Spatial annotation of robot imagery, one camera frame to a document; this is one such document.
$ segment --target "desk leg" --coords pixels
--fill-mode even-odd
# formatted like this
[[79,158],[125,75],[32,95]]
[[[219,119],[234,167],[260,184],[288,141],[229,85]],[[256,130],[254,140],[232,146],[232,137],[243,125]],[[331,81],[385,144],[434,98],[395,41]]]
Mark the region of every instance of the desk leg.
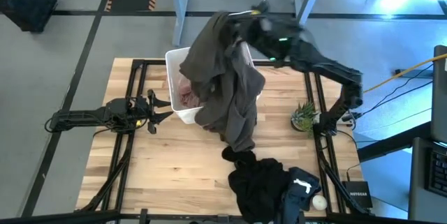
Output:
[[314,7],[316,0],[304,0],[299,6],[300,0],[295,0],[295,16],[298,19],[300,25],[306,24],[312,8]]
[[175,15],[177,16],[174,27],[174,37],[173,37],[174,46],[180,45],[180,38],[182,37],[182,30],[183,30],[184,18],[186,15],[187,4],[188,0],[174,0]]

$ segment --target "black garment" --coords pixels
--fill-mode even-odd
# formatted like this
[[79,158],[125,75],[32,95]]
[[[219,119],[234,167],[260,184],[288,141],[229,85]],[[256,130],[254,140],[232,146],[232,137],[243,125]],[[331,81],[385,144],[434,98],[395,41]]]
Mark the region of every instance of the black garment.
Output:
[[309,211],[311,198],[321,191],[319,178],[298,167],[292,167],[288,171],[291,175],[290,182],[283,194],[281,209],[274,224],[295,224],[300,210]]
[[234,153],[230,147],[224,149],[222,157],[235,163],[236,170],[228,175],[228,182],[236,193],[243,219],[248,223],[273,220],[290,181],[282,163],[273,158],[256,161],[253,152]]
[[205,102],[197,124],[223,135],[234,151],[247,151],[254,148],[256,96],[265,78],[247,64],[234,35],[228,13],[214,14],[180,64],[180,73]]

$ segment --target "white plastic bin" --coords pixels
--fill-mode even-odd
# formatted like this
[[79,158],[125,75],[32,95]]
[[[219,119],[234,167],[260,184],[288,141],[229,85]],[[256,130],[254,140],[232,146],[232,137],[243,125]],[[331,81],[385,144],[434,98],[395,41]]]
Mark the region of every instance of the white plastic bin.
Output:
[[[251,66],[254,66],[253,59],[251,59],[250,51],[246,43],[242,43],[241,50],[242,55],[245,57],[247,62]],[[186,59],[188,52],[189,47],[178,50],[170,50],[166,52],[165,58],[166,58],[166,70],[168,73],[170,106],[185,124],[194,124],[195,123],[194,117],[202,107],[187,108],[180,102],[180,95],[178,94],[179,90],[178,85],[179,80],[181,78],[181,74],[179,71],[180,64]]]

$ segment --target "small succulent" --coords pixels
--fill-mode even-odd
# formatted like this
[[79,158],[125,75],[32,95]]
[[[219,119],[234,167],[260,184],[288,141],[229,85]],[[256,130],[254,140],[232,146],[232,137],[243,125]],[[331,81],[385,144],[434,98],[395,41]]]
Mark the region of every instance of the small succulent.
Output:
[[308,102],[302,106],[298,105],[298,109],[292,113],[292,126],[298,131],[307,132],[309,137],[313,137],[314,117],[317,114],[313,103]]

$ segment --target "black metal frame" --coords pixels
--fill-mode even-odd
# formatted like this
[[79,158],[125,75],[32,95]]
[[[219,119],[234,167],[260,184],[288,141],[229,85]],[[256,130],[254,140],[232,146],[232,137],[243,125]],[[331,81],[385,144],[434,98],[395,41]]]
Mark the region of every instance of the black metal frame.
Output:
[[[140,80],[137,88],[137,95],[142,93],[142,89],[144,87],[145,77],[147,74],[147,67],[149,65],[165,65],[164,60],[144,60],[144,59],[135,59],[132,62],[131,74],[129,77],[129,82],[126,89],[126,96],[130,96],[133,91],[133,83],[136,77],[137,70],[141,68]],[[273,66],[272,62],[269,61],[254,61],[255,66]],[[307,91],[308,100],[313,102],[313,94],[312,94],[312,84],[310,82],[309,73],[305,73],[305,85]],[[321,106],[321,110],[325,110],[325,101],[323,97],[323,87],[321,85],[321,80],[318,75],[316,75],[316,86],[318,92],[319,103]],[[107,221],[115,221],[115,223],[119,223],[121,219],[137,219],[140,224],[148,224],[152,220],[183,220],[183,221],[214,221],[218,223],[244,223],[241,216],[211,216],[211,215],[168,215],[168,214],[149,214],[147,209],[141,209],[139,214],[121,214],[121,208],[124,198],[124,189],[126,186],[127,172],[129,170],[129,161],[132,152],[133,139],[135,136],[135,132],[128,134],[128,139],[126,143],[126,150],[118,161],[119,158],[119,150],[122,145],[123,134],[118,133],[115,146],[112,153],[112,159],[110,161],[110,169],[108,174],[108,180],[101,187],[100,191],[97,195],[91,200],[91,202],[79,211],[75,211],[73,213],[67,214],[52,214],[46,216],[32,216],[32,217],[21,217],[21,218],[10,218],[0,220],[0,224],[81,224],[81,223],[104,223]],[[331,162],[331,167],[336,170],[336,175],[338,177],[338,169],[337,169],[337,161],[335,159],[335,153],[333,149],[332,138],[327,137],[328,142],[328,154]],[[315,141],[316,147],[316,157],[317,162],[320,164],[321,159],[319,156],[319,152],[322,150],[320,138],[316,138]],[[326,171],[319,165],[319,172],[321,178],[321,185],[323,189],[323,196],[330,202],[330,194],[328,190],[328,181],[326,178]],[[117,201],[114,209],[108,209],[110,203],[110,194],[112,192],[112,184],[114,180],[121,174],[119,180],[119,187],[117,191]],[[100,202],[103,201],[100,211],[96,211]],[[339,205],[339,209],[341,213],[334,213],[332,211],[331,204],[328,205],[326,209],[326,217],[306,217],[306,221],[311,222],[319,222],[319,223],[420,223],[417,221],[404,221],[397,220],[391,218],[378,218],[373,216],[365,216],[365,215],[356,215],[356,214],[345,214],[346,208],[344,207],[344,202],[340,202],[341,196],[339,192],[337,192],[337,203]]]

